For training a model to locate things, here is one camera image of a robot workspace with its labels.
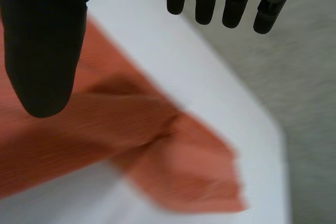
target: orange towel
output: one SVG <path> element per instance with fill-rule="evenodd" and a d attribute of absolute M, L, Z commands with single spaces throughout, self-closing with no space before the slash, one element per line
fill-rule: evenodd
<path fill-rule="evenodd" d="M 243 210 L 233 152 L 150 85 L 92 23 L 69 104 L 46 119 L 28 115 L 16 98 L 0 29 L 0 197 L 109 158 L 170 210 Z"/>

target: orange cloth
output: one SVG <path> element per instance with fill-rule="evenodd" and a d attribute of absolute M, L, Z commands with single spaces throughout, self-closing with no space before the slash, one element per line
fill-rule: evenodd
<path fill-rule="evenodd" d="M 170 210 L 243 210 L 233 152 L 151 86 L 92 23 L 69 104 L 46 119 L 20 105 L 0 29 L 0 197 L 109 158 Z"/>

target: gray floor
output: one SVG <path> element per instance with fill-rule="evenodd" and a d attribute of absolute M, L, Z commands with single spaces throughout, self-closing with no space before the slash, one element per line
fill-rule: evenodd
<path fill-rule="evenodd" d="M 249 0 L 236 29 L 221 24 L 225 0 L 208 26 L 194 21 L 195 0 L 186 0 L 183 14 L 284 129 L 293 223 L 335 224 L 336 2 L 288 0 L 273 30 L 258 35 L 259 1 Z"/>

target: white table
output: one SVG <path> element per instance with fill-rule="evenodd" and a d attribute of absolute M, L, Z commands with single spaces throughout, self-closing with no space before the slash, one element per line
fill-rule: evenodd
<path fill-rule="evenodd" d="M 238 153 L 248 210 L 178 215 L 156 207 L 106 163 L 94 164 L 0 201 L 1 224 L 288 224 L 279 127 L 230 68 L 165 0 L 91 0 L 105 34 L 185 111 Z"/>

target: fabric fold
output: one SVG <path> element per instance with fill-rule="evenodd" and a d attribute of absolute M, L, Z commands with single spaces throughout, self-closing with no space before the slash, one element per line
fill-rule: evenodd
<path fill-rule="evenodd" d="M 3 63 L 0 88 L 0 197 L 110 159 L 167 209 L 244 209 L 233 151 L 151 85 L 91 22 L 61 113 L 28 115 Z"/>

